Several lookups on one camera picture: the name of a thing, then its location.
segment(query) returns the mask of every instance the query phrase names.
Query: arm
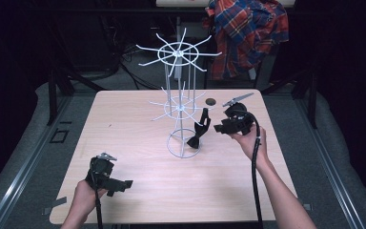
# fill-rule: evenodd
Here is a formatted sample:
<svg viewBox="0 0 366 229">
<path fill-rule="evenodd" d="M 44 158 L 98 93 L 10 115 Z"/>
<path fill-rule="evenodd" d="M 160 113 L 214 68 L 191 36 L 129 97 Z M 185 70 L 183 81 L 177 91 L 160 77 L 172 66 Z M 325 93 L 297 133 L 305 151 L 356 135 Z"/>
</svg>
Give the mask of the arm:
<svg viewBox="0 0 366 229">
<path fill-rule="evenodd" d="M 99 190 L 98 195 L 102 197 L 107 190 Z M 95 205 L 94 190 L 86 180 L 78 182 L 75 188 L 70 211 L 62 224 L 61 229 L 80 228 L 88 218 L 88 214 L 94 209 Z"/>
<path fill-rule="evenodd" d="M 267 156 L 266 131 L 261 127 L 260 135 L 261 145 L 257 153 L 256 169 L 266 185 L 278 227 L 280 229 L 316 228 L 303 206 L 282 181 L 274 165 L 269 160 Z M 245 155 L 252 159 L 256 138 L 255 125 L 247 135 L 233 134 L 230 136 L 240 144 Z"/>
</svg>

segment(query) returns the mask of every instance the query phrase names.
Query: gray floor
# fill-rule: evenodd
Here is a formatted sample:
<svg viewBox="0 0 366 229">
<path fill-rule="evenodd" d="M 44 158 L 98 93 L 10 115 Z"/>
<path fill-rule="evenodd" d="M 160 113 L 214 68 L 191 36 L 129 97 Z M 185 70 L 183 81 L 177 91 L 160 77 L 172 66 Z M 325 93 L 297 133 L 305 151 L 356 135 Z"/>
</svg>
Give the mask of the gray floor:
<svg viewBox="0 0 366 229">
<path fill-rule="evenodd" d="M 131 72 L 155 85 L 164 85 L 162 65 L 138 66 L 153 59 L 151 53 L 135 52 L 127 57 L 131 61 L 124 64 Z M 269 56 L 263 63 L 259 90 L 269 86 L 273 60 L 274 57 Z M 135 90 L 132 79 L 122 70 L 94 82 L 109 90 Z M 32 121 L 0 175 L 0 228 L 59 228 L 50 223 L 49 214 L 43 214 L 43 210 L 47 211 L 56 199 L 95 95 L 85 85 L 72 83 L 76 93 L 72 97 L 58 94 L 59 116 L 50 127 L 46 126 L 49 120 L 47 84 L 36 91 L 39 101 Z M 199 73 L 196 87 L 202 88 L 202 85 L 203 74 Z M 220 88 L 221 83 L 209 82 L 208 88 L 215 87 Z M 264 101 L 300 200 L 312 208 L 309 214 L 318 228 L 366 228 L 366 189 L 349 164 L 347 146 L 330 108 L 319 96 L 318 129 L 312 129 L 305 117 L 305 102 L 293 100 L 289 94 L 292 87 L 288 85 L 265 95 Z M 56 128 L 69 131 L 64 143 L 50 143 Z M 276 225 L 267 221 L 265 228 L 276 228 Z"/>
</svg>

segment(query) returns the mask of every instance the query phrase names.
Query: black bow tie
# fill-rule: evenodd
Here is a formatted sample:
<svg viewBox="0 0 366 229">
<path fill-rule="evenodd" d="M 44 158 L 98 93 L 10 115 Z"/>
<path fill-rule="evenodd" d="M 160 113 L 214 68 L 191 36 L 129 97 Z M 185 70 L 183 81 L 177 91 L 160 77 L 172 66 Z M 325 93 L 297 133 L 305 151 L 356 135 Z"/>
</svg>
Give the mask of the black bow tie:
<svg viewBox="0 0 366 229">
<path fill-rule="evenodd" d="M 203 114 L 201 115 L 200 122 L 194 123 L 194 129 L 195 129 L 195 136 L 190 138 L 190 140 L 187 142 L 192 148 L 198 149 L 198 146 L 200 144 L 200 137 L 206 134 L 210 127 L 210 118 L 208 116 L 208 108 L 203 108 Z"/>
</svg>

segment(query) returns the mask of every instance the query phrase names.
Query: red plaid shirt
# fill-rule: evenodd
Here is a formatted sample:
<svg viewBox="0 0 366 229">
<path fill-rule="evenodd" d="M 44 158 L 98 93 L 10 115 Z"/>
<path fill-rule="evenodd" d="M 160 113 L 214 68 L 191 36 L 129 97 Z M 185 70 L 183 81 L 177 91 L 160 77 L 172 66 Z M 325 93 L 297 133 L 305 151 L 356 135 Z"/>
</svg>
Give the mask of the red plaid shirt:
<svg viewBox="0 0 366 229">
<path fill-rule="evenodd" d="M 272 45 L 288 41 L 288 17 L 275 0 L 213 0 L 217 52 L 212 79 L 231 78 L 254 68 Z"/>
</svg>

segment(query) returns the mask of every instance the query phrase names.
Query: person's left hand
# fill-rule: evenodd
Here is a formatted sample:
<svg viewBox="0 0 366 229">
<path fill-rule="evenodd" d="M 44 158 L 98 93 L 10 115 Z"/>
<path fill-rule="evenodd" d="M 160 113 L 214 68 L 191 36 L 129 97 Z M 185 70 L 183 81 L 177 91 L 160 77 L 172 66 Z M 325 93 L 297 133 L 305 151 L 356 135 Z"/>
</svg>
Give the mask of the person's left hand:
<svg viewBox="0 0 366 229">
<path fill-rule="evenodd" d="M 107 190 L 98 190 L 101 198 Z M 94 190 L 89 186 L 86 180 L 78 182 L 75 188 L 70 211 L 61 228 L 79 228 L 86 221 L 88 214 L 96 206 L 96 196 Z"/>
</svg>

